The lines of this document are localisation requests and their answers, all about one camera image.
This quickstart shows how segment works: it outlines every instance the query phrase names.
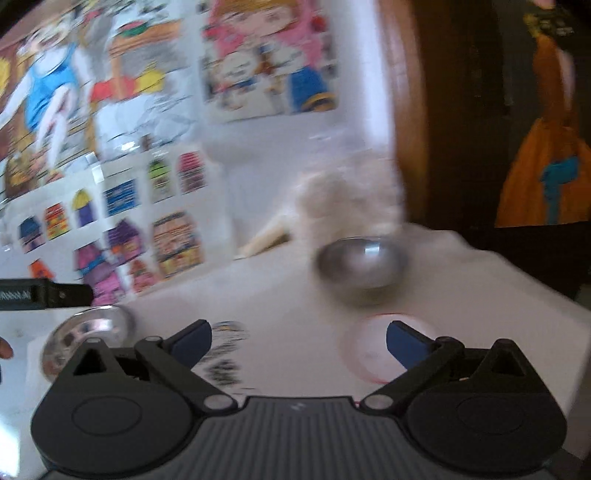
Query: cartoon drawing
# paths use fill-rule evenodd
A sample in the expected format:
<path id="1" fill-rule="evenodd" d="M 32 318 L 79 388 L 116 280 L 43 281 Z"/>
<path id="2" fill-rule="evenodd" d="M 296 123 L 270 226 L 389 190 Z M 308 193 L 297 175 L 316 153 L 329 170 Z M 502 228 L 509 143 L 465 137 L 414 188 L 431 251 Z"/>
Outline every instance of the cartoon drawing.
<path id="1" fill-rule="evenodd" d="M 153 238 L 156 260 L 164 278 L 203 262 L 193 221 L 185 212 L 173 213 L 155 222 Z"/>
<path id="2" fill-rule="evenodd" d="M 497 227 L 556 225 L 591 218 L 591 150 L 579 136 L 576 33 L 554 0 L 533 0 L 524 21 L 537 45 L 533 68 L 541 116 L 525 137 L 502 189 Z"/>
<path id="3" fill-rule="evenodd" d="M 29 217 L 20 226 L 20 237 L 22 243 L 22 250 L 25 253 L 32 252 L 37 247 L 45 244 L 43 233 L 41 231 L 41 223 L 36 217 Z"/>
<path id="4" fill-rule="evenodd" d="M 214 2 L 203 34 L 222 62 L 220 107 L 242 109 L 245 99 L 232 101 L 230 94 L 238 90 L 244 95 L 243 88 L 249 87 L 268 98 L 271 110 L 259 100 L 259 107 L 237 112 L 232 119 L 334 109 L 336 96 L 319 73 L 320 35 L 326 30 L 325 17 L 313 12 L 309 0 Z"/>
<path id="5" fill-rule="evenodd" d="M 138 294 L 142 293 L 147 288 L 156 285 L 156 283 L 158 282 L 156 275 L 154 275 L 150 270 L 148 270 L 146 264 L 138 258 L 131 262 L 129 266 L 129 273 L 134 279 L 134 292 Z"/>
<path id="6" fill-rule="evenodd" d="M 145 252 L 139 230 L 127 219 L 108 230 L 106 236 L 117 266 L 130 262 Z"/>
<path id="7" fill-rule="evenodd" d="M 24 126 L 33 133 L 31 170 L 57 168 L 66 147 L 69 127 L 76 116 L 90 116 L 90 93 L 94 84 L 84 48 L 73 35 L 76 11 L 40 28 L 20 48 L 30 66 L 0 112 L 0 129 L 24 104 Z"/>
<path id="8" fill-rule="evenodd" d="M 33 278 L 49 278 L 49 280 L 54 280 L 56 277 L 40 258 L 29 265 L 29 272 L 31 272 Z"/>
<path id="9" fill-rule="evenodd" d="M 68 218 L 61 203 L 45 210 L 45 224 L 47 227 L 47 238 L 49 240 L 53 240 L 70 231 Z"/>
<path id="10" fill-rule="evenodd" d="M 125 296 L 116 267 L 105 259 L 98 242 L 79 248 L 74 256 L 76 269 L 95 294 L 93 306 L 113 305 Z"/>
<path id="11" fill-rule="evenodd" d="M 205 186 L 205 166 L 197 152 L 184 153 L 180 156 L 178 174 L 183 193 L 194 192 Z"/>
<path id="12" fill-rule="evenodd" d="M 174 195 L 170 167 L 164 159 L 156 158 L 150 163 L 148 177 L 152 186 L 152 203 L 158 203 Z"/>
<path id="13" fill-rule="evenodd" d="M 180 0 L 108 4 L 87 14 L 103 161 L 130 153 L 144 135 L 157 147 L 188 136 L 194 125 Z"/>
<path id="14" fill-rule="evenodd" d="M 78 215 L 78 224 L 80 227 L 95 221 L 95 214 L 92 211 L 92 201 L 86 190 L 78 190 L 72 201 L 72 208 Z"/>

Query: orange dress painting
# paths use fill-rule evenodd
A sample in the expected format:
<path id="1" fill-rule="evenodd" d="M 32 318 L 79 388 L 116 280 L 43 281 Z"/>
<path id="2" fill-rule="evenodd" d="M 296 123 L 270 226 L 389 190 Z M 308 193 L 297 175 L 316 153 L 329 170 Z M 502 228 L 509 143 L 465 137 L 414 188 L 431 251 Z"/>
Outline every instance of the orange dress painting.
<path id="1" fill-rule="evenodd" d="M 541 117 L 523 140 L 501 192 L 497 227 L 591 218 L 591 149 L 579 137 L 574 63 L 556 41 L 534 34 Z"/>

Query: sticker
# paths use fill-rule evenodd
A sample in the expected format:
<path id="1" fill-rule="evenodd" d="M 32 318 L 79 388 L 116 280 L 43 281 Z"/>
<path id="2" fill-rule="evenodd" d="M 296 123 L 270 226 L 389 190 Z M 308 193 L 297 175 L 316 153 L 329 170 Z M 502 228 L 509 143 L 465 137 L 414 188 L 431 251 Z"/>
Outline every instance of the sticker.
<path id="1" fill-rule="evenodd" d="M 107 243 L 117 266 L 126 264 L 145 252 L 144 243 L 136 226 L 123 219 L 106 233 Z"/>
<path id="2" fill-rule="evenodd" d="M 20 226 L 20 238 L 22 249 L 25 253 L 32 252 L 37 247 L 45 243 L 43 233 L 41 231 L 41 223 L 37 217 L 32 216 L 27 218 Z"/>
<path id="3" fill-rule="evenodd" d="M 107 215 L 113 216 L 139 205 L 138 191 L 131 169 L 125 170 L 105 179 L 105 199 Z"/>
<path id="4" fill-rule="evenodd" d="M 194 192 L 205 186 L 205 166 L 197 152 L 184 153 L 179 157 L 178 176 L 183 193 Z"/>
<path id="5" fill-rule="evenodd" d="M 154 250 L 164 278 L 203 262 L 200 241 L 186 212 L 177 212 L 154 222 Z"/>
<path id="6" fill-rule="evenodd" d="M 56 277 L 40 258 L 29 265 L 29 272 L 31 272 L 33 278 L 49 278 L 49 280 L 54 280 Z"/>
<path id="7" fill-rule="evenodd" d="M 61 203 L 56 203 L 54 206 L 45 210 L 45 225 L 49 240 L 53 240 L 70 231 L 68 218 Z"/>
<path id="8" fill-rule="evenodd" d="M 93 306 L 113 305 L 125 297 L 116 267 L 107 261 L 98 241 L 76 250 L 74 263 L 84 283 L 94 291 Z"/>
<path id="9" fill-rule="evenodd" d="M 158 283 L 156 275 L 148 270 L 146 264 L 138 258 L 131 262 L 129 273 L 133 278 L 132 288 L 138 294 Z"/>
<path id="10" fill-rule="evenodd" d="M 217 387 L 233 387 L 241 383 L 237 376 L 239 370 L 240 367 L 234 360 L 220 360 L 205 369 L 205 376 Z"/>
<path id="11" fill-rule="evenodd" d="M 80 227 L 95 221 L 95 214 L 92 210 L 92 199 L 85 189 L 78 190 L 76 195 L 74 195 L 72 209 L 76 212 Z"/>
<path id="12" fill-rule="evenodd" d="M 148 177 L 152 187 L 152 203 L 158 203 L 174 195 L 173 183 L 170 180 L 170 167 L 158 158 L 148 166 Z"/>

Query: wall poster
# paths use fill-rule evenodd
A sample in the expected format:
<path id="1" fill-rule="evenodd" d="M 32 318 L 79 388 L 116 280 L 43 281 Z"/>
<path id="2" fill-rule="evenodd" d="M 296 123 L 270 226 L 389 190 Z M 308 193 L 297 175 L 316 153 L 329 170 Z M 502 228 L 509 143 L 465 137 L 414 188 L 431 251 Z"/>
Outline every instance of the wall poster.
<path id="1" fill-rule="evenodd" d="M 185 6 L 85 0 L 0 51 L 5 197 L 194 137 Z"/>

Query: blue gripper pad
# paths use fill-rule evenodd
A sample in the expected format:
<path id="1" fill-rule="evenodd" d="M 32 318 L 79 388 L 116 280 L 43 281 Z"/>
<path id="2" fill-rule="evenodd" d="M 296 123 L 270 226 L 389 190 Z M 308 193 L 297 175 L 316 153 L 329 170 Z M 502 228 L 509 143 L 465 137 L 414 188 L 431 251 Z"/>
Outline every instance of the blue gripper pad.
<path id="1" fill-rule="evenodd" d="M 409 370 L 425 360 L 431 353 L 433 340 L 396 320 L 388 325 L 386 347 L 388 352 Z"/>

